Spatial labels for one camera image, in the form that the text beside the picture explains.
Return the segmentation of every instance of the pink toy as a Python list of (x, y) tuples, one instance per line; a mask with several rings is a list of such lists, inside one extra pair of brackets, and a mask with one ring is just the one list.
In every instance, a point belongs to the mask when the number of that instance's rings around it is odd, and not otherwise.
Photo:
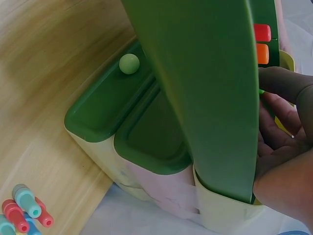
[(27, 233), (29, 231), (29, 224), (24, 218), (23, 211), (12, 199), (7, 199), (2, 204), (2, 211), (15, 228), (21, 233)]
[(54, 219), (53, 217), (46, 211), (45, 204), (39, 200), (38, 197), (35, 197), (35, 201), (38, 203), (38, 205), (41, 207), (41, 215), (36, 218), (44, 227), (49, 228), (53, 225)]

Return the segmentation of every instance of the wooden surface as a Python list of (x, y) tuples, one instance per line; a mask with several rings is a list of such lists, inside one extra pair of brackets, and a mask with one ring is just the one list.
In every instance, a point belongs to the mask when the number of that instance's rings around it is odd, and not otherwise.
[(0, 0), (0, 201), (28, 185), (55, 218), (44, 235), (79, 234), (112, 183), (63, 119), (133, 38), (119, 0)]

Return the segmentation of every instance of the colorful toy marker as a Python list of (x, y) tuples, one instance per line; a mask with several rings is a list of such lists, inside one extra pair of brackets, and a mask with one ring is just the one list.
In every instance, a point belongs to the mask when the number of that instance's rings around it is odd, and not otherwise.
[(25, 210), (30, 217), (38, 218), (41, 215), (41, 207), (35, 201), (34, 193), (26, 185), (16, 185), (12, 194), (19, 207)]
[(16, 235), (15, 227), (5, 218), (4, 214), (0, 214), (0, 234)]
[(46, 211), (45, 204), (39, 200), (38, 197), (35, 197), (35, 201), (38, 203), (38, 205), (41, 207), (41, 215), (36, 218), (45, 228), (49, 228), (54, 224), (53, 217)]
[(29, 216), (28, 213), (24, 212), (24, 217), (26, 221), (29, 223), (29, 231), (27, 235), (42, 235), (42, 233), (37, 229), (35, 221), (32, 217)]
[(23, 211), (14, 200), (5, 200), (2, 204), (2, 211), (19, 232), (27, 233), (29, 231), (29, 224), (24, 218)]

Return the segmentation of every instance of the green ball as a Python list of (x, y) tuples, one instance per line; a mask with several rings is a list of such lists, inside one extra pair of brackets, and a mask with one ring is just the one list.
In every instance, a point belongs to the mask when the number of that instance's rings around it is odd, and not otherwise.
[(119, 60), (119, 69), (125, 74), (133, 74), (137, 72), (140, 66), (140, 61), (134, 54), (123, 55)]

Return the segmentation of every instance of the hand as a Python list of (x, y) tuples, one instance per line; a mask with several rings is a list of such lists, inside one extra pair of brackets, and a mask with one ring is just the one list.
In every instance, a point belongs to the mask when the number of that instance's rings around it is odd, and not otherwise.
[(294, 138), (277, 127), (261, 103), (254, 194), (313, 232), (313, 77), (270, 67), (259, 69), (259, 80), (268, 92), (263, 102)]

